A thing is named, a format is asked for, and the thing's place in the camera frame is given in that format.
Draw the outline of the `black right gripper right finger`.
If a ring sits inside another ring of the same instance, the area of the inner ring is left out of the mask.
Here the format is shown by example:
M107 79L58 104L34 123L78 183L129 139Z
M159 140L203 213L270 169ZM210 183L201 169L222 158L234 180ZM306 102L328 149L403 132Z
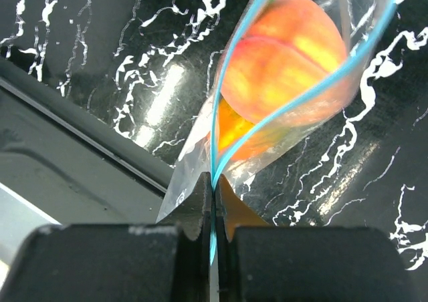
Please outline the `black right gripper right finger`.
M370 227L273 226L215 189L221 301L417 301L387 236Z

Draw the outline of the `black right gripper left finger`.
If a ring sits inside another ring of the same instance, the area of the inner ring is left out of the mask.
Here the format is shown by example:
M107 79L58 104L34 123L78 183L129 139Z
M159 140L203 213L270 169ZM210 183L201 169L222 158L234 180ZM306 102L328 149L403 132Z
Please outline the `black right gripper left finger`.
M2 301L208 301L211 177L157 224L43 225L20 246Z

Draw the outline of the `green orange mango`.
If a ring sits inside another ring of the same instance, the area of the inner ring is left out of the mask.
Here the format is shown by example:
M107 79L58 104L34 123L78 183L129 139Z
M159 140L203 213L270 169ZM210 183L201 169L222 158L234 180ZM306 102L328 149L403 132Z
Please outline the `green orange mango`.
M213 86L213 109L211 117L211 131L208 135L210 145L210 161L212 166L221 161L229 161L238 151L239 141L255 126L243 119L221 97L221 86L227 71L233 50L245 32L259 17L263 10L274 0L249 0L245 10L233 30L230 40L225 46L223 55L217 67Z

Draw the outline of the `clear zip bag blue zipper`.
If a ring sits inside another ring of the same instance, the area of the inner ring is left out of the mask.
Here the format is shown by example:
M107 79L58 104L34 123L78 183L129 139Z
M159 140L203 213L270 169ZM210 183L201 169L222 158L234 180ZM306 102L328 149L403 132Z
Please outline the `clear zip bag blue zipper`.
M274 226L235 193L346 107L395 0L251 0L171 177L172 301L400 301L403 264L368 228Z

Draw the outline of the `peach toy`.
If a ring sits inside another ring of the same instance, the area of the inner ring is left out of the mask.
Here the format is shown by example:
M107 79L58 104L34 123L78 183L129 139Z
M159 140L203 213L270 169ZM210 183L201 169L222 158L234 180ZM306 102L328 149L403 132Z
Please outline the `peach toy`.
M335 72L348 52L312 0L275 0L233 50L221 94L257 123Z

